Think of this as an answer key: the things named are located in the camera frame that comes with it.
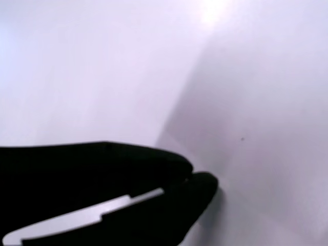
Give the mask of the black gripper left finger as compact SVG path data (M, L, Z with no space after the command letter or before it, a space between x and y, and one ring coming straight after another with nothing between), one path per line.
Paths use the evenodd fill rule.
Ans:
M192 174L179 154L121 143L2 147L1 236L122 196L165 193Z

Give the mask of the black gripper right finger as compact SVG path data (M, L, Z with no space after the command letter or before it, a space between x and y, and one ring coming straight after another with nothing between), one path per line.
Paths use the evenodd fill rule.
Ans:
M105 214L78 230L24 240L24 245L179 245L218 190L218 179L198 172L164 194Z

